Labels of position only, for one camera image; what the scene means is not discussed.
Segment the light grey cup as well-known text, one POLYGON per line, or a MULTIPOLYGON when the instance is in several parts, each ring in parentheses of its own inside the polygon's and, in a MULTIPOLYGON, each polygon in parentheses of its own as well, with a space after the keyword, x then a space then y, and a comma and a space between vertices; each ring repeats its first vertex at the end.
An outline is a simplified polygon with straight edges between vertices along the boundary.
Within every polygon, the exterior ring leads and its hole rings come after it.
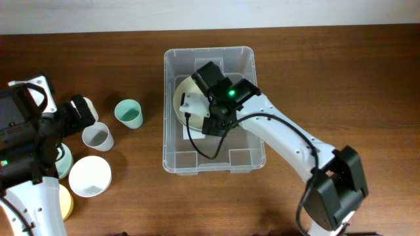
POLYGON ((82 141, 97 151, 109 151, 114 146, 114 138, 109 128, 101 122, 85 128, 82 132, 82 141))

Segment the cream bowl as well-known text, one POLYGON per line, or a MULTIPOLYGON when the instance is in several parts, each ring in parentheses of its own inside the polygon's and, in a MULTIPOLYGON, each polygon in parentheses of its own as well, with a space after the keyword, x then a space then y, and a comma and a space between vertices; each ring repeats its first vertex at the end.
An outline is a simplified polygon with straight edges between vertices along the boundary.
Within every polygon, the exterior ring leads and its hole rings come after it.
POLYGON ((197 132, 201 132, 204 119, 210 116, 209 101, 191 77, 184 79, 176 88, 173 109, 184 126, 186 114, 189 113, 188 126, 197 132))

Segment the mint green cup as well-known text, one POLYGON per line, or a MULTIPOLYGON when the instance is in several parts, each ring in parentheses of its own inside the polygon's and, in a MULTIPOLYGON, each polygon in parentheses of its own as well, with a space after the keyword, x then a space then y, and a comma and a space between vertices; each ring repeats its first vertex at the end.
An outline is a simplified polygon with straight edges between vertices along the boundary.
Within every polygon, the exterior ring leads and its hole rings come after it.
POLYGON ((144 120, 140 104, 132 99, 120 101, 115 107, 114 115, 118 121, 131 129, 139 128, 144 120))

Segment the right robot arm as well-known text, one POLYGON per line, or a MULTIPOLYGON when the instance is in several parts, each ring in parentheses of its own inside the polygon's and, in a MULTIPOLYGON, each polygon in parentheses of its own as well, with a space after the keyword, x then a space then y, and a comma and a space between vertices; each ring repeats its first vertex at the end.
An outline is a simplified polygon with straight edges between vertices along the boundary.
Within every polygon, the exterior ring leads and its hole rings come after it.
POLYGON ((241 126, 283 157, 306 184, 295 221, 303 235, 344 235, 348 221, 368 196, 362 159, 338 150, 287 118, 247 79, 237 83, 208 62, 191 76, 209 102, 203 134, 222 140, 241 126))

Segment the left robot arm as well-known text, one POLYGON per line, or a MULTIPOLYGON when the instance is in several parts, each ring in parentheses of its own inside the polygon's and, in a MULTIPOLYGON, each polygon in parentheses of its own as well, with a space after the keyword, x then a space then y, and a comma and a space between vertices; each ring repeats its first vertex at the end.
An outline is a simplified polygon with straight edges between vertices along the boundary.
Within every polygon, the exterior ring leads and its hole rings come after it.
POLYGON ((15 235, 65 235, 56 160, 63 139, 95 119, 80 94, 45 113, 48 100, 36 104, 31 90, 46 93, 31 83, 1 91, 1 207, 15 235))

